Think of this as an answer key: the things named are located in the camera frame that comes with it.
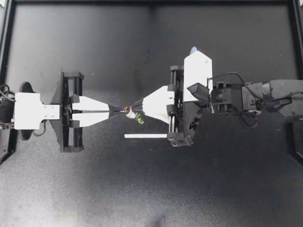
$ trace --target white 3d-printed part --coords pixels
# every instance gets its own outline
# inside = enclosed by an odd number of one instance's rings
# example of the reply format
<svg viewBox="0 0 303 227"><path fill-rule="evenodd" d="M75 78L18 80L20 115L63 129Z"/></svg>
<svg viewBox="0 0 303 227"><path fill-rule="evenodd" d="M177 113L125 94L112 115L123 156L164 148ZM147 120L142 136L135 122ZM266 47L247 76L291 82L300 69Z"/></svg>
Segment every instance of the white 3d-printed part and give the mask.
<svg viewBox="0 0 303 227"><path fill-rule="evenodd" d="M168 86L162 86L143 99L142 108L146 116L159 119L169 124L166 105L175 103L175 93L167 91Z"/></svg>
<svg viewBox="0 0 303 227"><path fill-rule="evenodd" d="M200 51L196 51L184 59L183 102L197 101L187 89L195 83L207 87L207 78L213 76L212 60ZM213 81L208 82L209 93L213 90Z"/></svg>
<svg viewBox="0 0 303 227"><path fill-rule="evenodd" d="M72 104L73 110L109 111L108 104L106 103L85 96L79 96L79 100L79 103Z"/></svg>
<svg viewBox="0 0 303 227"><path fill-rule="evenodd" d="M104 113L73 113L72 119L80 121L80 127L87 127L109 118L109 112Z"/></svg>
<svg viewBox="0 0 303 227"><path fill-rule="evenodd" d="M141 138L166 138L167 134L124 134L126 139L141 139Z"/></svg>
<svg viewBox="0 0 303 227"><path fill-rule="evenodd" d="M39 93L22 93L15 95L15 129L39 129L40 122L58 120L60 118L59 105L44 105L40 101Z"/></svg>

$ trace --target black mount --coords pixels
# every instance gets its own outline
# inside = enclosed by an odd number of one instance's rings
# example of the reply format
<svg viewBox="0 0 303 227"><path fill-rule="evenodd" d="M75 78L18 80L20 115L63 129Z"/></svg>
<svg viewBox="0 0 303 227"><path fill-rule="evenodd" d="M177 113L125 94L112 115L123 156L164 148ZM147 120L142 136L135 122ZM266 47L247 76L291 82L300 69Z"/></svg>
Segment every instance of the black mount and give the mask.
<svg viewBox="0 0 303 227"><path fill-rule="evenodd" d="M70 145L69 135L71 125L71 115L81 113L79 110L72 110L71 97L82 96L82 80L84 76L80 72L62 72L50 104L60 105L60 119L50 120L56 133L61 152L80 152L83 150L82 128L73 129L73 145ZM73 86L70 96L69 85Z"/></svg>
<svg viewBox="0 0 303 227"><path fill-rule="evenodd" d="M183 79L183 66L171 66L168 90L175 91L175 104L167 105L169 114L167 139L173 147L191 146L202 113L209 111L208 89L199 83L188 87L198 101L183 102Z"/></svg>

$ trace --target green object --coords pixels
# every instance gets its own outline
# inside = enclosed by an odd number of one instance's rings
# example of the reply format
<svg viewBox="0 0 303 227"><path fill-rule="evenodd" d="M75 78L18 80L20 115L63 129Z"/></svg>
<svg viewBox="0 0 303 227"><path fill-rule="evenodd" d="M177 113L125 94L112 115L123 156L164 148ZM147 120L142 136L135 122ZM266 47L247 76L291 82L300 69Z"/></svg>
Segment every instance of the green object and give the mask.
<svg viewBox="0 0 303 227"><path fill-rule="evenodd" d="M136 119L135 119L139 124L143 124L144 121L143 121L143 118L141 116L141 114L139 113L136 113Z"/></svg>

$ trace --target white mounting plate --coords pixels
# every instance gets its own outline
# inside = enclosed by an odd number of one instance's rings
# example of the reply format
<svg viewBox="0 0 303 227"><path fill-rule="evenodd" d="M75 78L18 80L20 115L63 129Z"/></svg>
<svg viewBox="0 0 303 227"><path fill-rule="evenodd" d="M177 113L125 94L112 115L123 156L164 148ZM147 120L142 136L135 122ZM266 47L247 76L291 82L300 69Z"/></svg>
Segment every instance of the white mounting plate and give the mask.
<svg viewBox="0 0 303 227"><path fill-rule="evenodd" d="M197 101L187 89L195 83L207 87L207 78L213 76L212 60L200 51L196 51L184 59L183 102ZM213 90L213 81L208 83L209 93Z"/></svg>
<svg viewBox="0 0 303 227"><path fill-rule="evenodd" d="M40 101L39 93L22 93L15 95L15 129L39 129L40 122L46 120L59 120L59 105L44 105Z"/></svg>

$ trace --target small object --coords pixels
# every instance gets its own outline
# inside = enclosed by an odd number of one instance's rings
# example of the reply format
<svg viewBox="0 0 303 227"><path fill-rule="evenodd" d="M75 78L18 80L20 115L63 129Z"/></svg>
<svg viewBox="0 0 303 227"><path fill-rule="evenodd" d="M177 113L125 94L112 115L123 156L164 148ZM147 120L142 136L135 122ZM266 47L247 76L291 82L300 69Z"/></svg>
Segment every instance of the small object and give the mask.
<svg viewBox="0 0 303 227"><path fill-rule="evenodd" d="M124 108L124 113L130 119L135 119L136 118L136 114L132 111L132 107L131 106L125 107Z"/></svg>
<svg viewBox="0 0 303 227"><path fill-rule="evenodd" d="M143 118L141 116L140 113L135 113L133 110L132 110L132 107L131 106L127 106L124 108L124 113L125 115L130 118L130 119L135 119L139 124L143 124L144 121L143 121Z"/></svg>
<svg viewBox="0 0 303 227"><path fill-rule="evenodd" d="M144 121L143 121L143 118L141 116L140 113L136 113L136 121L139 123L139 124L143 124Z"/></svg>

